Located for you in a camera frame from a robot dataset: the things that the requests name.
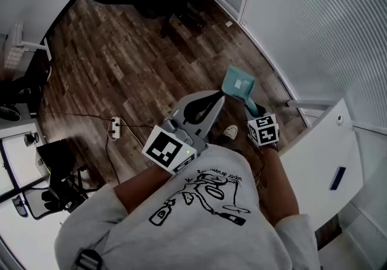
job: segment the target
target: teal dustpan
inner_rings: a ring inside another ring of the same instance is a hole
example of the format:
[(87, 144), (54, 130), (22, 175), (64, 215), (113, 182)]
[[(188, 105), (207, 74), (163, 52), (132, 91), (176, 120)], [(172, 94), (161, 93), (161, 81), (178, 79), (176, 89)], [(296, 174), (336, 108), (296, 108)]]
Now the teal dustpan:
[(229, 67), (226, 77), (223, 80), (222, 90), (228, 96), (243, 100), (252, 116), (258, 117), (258, 109), (254, 101), (250, 98), (254, 83), (255, 77), (238, 68)]

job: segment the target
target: black strap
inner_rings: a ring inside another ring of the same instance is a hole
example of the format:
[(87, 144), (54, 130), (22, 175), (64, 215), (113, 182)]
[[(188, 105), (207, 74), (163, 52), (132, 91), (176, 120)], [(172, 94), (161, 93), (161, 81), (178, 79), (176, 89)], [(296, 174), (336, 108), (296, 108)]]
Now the black strap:
[(93, 249), (84, 249), (78, 256), (75, 264), (84, 270), (100, 270), (102, 258)]

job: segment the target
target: shoe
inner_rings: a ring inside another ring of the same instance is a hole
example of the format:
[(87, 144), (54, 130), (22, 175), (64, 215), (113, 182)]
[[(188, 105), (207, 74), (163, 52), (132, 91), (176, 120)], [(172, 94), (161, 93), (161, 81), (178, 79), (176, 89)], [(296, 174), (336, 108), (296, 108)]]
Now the shoe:
[(238, 127), (236, 125), (230, 125), (226, 128), (226, 130), (224, 130), (223, 134), (226, 137), (235, 140), (236, 135), (238, 134)]

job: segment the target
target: person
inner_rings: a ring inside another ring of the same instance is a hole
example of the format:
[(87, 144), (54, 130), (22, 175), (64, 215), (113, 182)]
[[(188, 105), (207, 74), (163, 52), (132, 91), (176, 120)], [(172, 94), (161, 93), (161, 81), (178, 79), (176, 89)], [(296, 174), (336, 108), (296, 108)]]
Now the person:
[[(223, 139), (237, 132), (232, 125)], [(154, 165), (80, 205), (55, 242), (60, 269), (97, 269), (76, 266), (85, 249), (101, 269), (320, 269), (309, 218), (299, 214), (277, 151), (260, 150), (270, 222), (245, 158), (209, 145), (173, 178)]]

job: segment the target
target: wooden floor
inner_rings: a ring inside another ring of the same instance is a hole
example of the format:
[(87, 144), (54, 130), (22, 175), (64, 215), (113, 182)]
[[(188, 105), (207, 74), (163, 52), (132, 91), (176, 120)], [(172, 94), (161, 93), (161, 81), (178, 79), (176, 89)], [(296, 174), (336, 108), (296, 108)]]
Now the wooden floor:
[[(105, 119), (118, 115), (128, 125), (161, 124), (184, 95), (219, 90), (230, 65), (256, 77), (253, 99), (275, 112), (281, 132), (279, 148), (291, 142), (306, 126), (296, 110), (285, 106), (290, 97), (276, 73), (236, 24), (225, 25), (231, 19), (216, 3), (208, 0), (200, 15), (207, 23), (201, 32), (173, 17), (169, 36), (160, 39), (161, 19), (142, 18), (132, 6), (77, 0), (48, 38), (53, 74), (38, 106), (47, 142), (67, 139), (77, 166), (87, 164), (94, 182), (117, 183), (105, 153), (107, 120), (45, 112)], [(26, 75), (36, 77), (48, 64), (43, 53), (36, 53)], [(239, 126), (240, 149), (258, 172), (262, 163), (246, 141), (242, 103), (227, 98), (214, 134), (233, 123)], [(132, 130), (142, 143), (151, 132), (149, 128)], [(121, 139), (109, 141), (108, 151), (121, 182), (149, 165), (125, 127)], [(316, 233), (320, 246), (337, 233), (337, 220), (331, 225)]]

